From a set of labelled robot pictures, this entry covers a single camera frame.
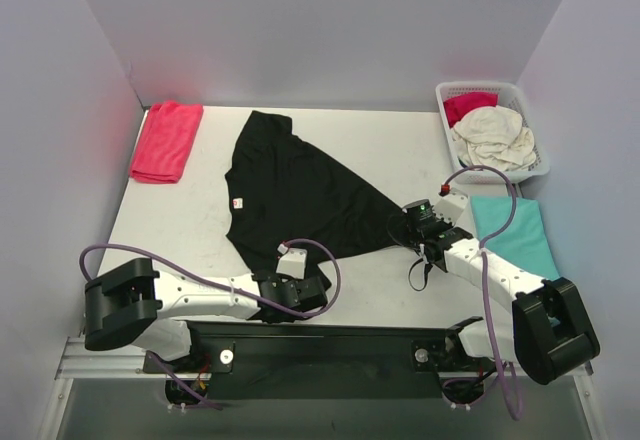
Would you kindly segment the black t shirt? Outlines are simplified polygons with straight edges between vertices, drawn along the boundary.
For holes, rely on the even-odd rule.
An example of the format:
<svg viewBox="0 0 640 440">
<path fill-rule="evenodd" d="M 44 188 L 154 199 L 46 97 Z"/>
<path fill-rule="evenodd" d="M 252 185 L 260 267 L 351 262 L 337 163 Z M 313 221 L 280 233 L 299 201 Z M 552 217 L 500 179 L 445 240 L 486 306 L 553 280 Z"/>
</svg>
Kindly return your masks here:
<svg viewBox="0 0 640 440">
<path fill-rule="evenodd" d="M 306 238 L 306 270 L 320 272 L 326 253 L 343 259 L 394 246 L 387 224 L 400 207 L 365 179 L 293 133 L 291 118 L 254 111 L 225 175 L 231 225 L 227 238 L 246 266 L 272 271 L 283 241 Z"/>
</svg>

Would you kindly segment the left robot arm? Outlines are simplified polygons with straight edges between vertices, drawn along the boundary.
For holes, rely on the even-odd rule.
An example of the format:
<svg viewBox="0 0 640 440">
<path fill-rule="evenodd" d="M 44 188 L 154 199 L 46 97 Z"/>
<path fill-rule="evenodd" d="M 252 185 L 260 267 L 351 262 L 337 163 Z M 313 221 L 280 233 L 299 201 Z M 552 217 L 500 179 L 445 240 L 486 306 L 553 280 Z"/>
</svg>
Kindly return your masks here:
<svg viewBox="0 0 640 440">
<path fill-rule="evenodd" d="M 158 271 L 136 258 L 85 286 L 85 348 L 109 351 L 134 345 L 156 353 L 182 372 L 195 369 L 202 347 L 190 321 L 227 317 L 264 323 L 294 322 L 329 303 L 328 280 L 288 272 L 230 277 L 216 286 Z"/>
</svg>

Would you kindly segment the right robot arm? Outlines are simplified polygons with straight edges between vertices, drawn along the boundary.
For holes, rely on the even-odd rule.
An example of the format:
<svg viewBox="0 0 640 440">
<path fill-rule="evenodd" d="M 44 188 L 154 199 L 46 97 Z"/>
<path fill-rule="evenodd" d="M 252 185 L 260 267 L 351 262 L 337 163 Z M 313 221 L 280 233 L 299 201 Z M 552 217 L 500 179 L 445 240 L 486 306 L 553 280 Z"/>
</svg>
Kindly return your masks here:
<svg viewBox="0 0 640 440">
<path fill-rule="evenodd" d="M 465 368 L 476 358 L 520 365 L 535 382 L 547 385 L 596 358 L 600 342 L 576 285 L 529 273 L 481 247 L 455 222 L 466 197 L 437 204 L 416 201 L 402 208 L 393 239 L 413 250 L 427 270 L 438 268 L 481 290 L 511 315 L 507 326 L 487 317 L 456 324 L 443 343 L 448 364 Z"/>
</svg>

